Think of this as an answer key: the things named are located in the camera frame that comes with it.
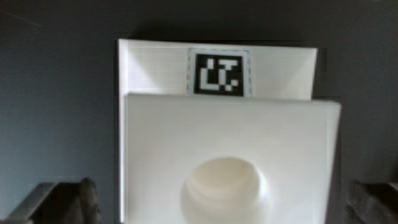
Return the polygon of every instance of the circular hole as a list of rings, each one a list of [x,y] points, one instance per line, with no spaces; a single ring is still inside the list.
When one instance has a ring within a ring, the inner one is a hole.
[[[231,212],[258,200],[259,172],[238,158],[210,160],[194,170],[187,180],[192,201],[206,210]]]

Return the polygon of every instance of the white insert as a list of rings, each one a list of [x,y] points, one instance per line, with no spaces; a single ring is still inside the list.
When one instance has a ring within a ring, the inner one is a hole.
[[[323,224],[339,105],[126,96],[126,224]]]
[[[249,52],[251,96],[311,99],[316,48],[119,40],[121,94],[188,94],[190,50]]]

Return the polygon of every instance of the black square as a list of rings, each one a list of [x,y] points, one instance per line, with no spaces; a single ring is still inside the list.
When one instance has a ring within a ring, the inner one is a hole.
[[[245,96],[243,56],[195,54],[194,94]]]

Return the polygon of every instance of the gray wall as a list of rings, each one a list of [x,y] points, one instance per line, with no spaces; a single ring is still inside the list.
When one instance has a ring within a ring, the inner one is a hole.
[[[116,39],[320,47],[315,97],[343,103],[329,223],[352,180],[398,179],[394,0],[0,2],[0,218],[41,181],[91,176],[117,216]]]

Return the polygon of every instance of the white panel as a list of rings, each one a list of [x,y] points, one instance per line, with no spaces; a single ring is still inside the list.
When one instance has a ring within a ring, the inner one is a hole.
[[[322,224],[338,118],[336,103],[128,95],[126,224]],[[190,220],[185,181],[217,158],[254,165],[263,196],[233,220],[211,206]]]

